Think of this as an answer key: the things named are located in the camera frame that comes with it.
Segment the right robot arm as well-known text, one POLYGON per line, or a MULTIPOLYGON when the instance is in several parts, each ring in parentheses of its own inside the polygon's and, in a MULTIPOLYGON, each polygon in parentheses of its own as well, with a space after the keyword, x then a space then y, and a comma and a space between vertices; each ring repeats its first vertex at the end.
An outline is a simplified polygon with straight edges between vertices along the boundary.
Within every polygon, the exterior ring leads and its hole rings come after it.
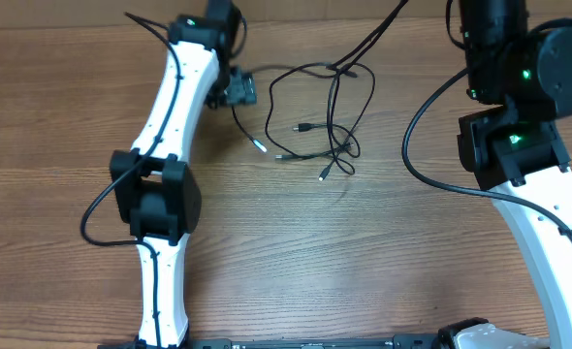
POLYGON ((572 348, 572 171, 556 127, 572 116, 572 18, 529 27, 522 1, 463 1, 469 94, 463 167, 493 198, 542 304, 549 346, 572 348))

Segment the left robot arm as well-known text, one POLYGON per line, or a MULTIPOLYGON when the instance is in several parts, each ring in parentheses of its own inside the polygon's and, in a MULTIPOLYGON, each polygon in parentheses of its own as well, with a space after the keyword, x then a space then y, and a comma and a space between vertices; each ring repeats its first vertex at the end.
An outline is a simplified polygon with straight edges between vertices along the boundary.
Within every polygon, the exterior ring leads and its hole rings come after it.
POLYGON ((132 348, 181 348, 185 250, 202 199, 189 158, 204 107, 253 105, 251 74, 230 62, 246 22, 231 1, 210 1, 203 16, 168 25, 168 56, 155 102, 130 150, 112 154, 110 174, 121 220, 128 224, 142 267, 143 319, 132 348))

